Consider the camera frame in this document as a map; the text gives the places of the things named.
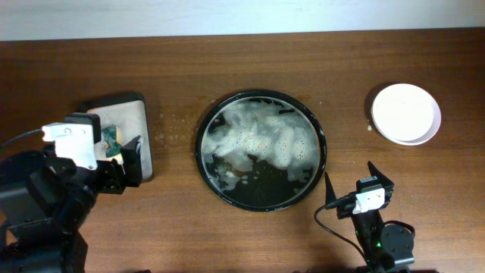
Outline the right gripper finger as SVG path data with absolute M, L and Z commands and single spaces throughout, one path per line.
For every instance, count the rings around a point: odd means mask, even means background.
M 324 208 L 331 209 L 334 207 L 334 203 L 336 202 L 336 194 L 333 190 L 333 186 L 327 172 L 324 173 L 324 180 L 325 180 L 325 191 L 326 191 Z
M 388 177 L 386 177 L 382 172 L 380 172 L 371 161 L 368 161 L 368 169 L 370 171 L 371 176 L 372 177 L 375 176 L 382 184 L 383 188 L 394 187 L 394 183 Z

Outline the green yellow sponge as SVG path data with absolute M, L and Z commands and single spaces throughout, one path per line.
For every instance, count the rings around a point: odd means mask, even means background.
M 102 129 L 102 141 L 104 143 L 105 157 L 111 158 L 120 154 L 120 130 L 116 126 Z

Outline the white plate bottom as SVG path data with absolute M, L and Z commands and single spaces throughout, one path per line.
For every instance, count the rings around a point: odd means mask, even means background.
M 441 115 L 435 98 L 425 89 L 409 83 L 395 83 L 383 88 L 371 104 L 374 126 L 385 138 L 392 126 L 433 113 Z

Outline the pale blue plate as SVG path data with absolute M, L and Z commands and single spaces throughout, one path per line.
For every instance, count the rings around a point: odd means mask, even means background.
M 433 113 L 424 118 L 412 118 L 391 127 L 385 133 L 388 140 L 403 146 L 418 146 L 433 138 L 441 125 L 440 114 Z

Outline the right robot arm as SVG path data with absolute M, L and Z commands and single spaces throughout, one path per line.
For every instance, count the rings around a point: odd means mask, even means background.
M 394 183 L 368 162 L 370 177 L 356 181 L 356 191 L 337 198 L 330 178 L 324 175 L 325 205 L 317 209 L 314 218 L 325 209 L 335 209 L 339 220 L 351 218 L 358 240 L 353 243 L 324 224 L 321 227 L 332 235 L 354 246 L 365 264 L 357 272 L 408 272 L 415 262 L 415 229 L 402 221 L 384 221 L 380 211 L 392 198 Z

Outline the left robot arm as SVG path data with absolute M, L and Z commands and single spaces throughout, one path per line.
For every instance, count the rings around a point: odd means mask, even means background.
M 41 131 L 43 150 L 1 163 L 1 270 L 83 272 L 88 245 L 79 229 L 99 194 L 141 184 L 141 137 L 120 148 L 120 160 L 104 161 L 95 157 L 96 114 L 73 113 Z

